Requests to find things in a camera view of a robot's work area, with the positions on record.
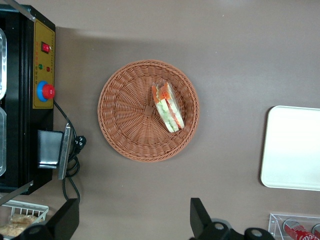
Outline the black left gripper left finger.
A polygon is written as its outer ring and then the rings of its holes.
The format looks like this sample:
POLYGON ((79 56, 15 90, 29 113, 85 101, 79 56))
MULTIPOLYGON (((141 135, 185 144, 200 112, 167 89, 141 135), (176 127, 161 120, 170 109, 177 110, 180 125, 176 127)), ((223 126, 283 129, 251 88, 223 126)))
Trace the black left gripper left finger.
POLYGON ((79 200, 70 198, 46 223, 28 226, 15 240, 70 240, 80 223, 79 200))

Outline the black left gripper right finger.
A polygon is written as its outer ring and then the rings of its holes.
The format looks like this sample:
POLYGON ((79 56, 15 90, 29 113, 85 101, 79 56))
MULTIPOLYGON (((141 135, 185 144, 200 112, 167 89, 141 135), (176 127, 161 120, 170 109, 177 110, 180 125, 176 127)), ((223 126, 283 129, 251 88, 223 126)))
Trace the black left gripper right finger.
POLYGON ((244 240, 228 221, 211 218, 200 198, 190 199, 189 219, 193 240, 244 240))

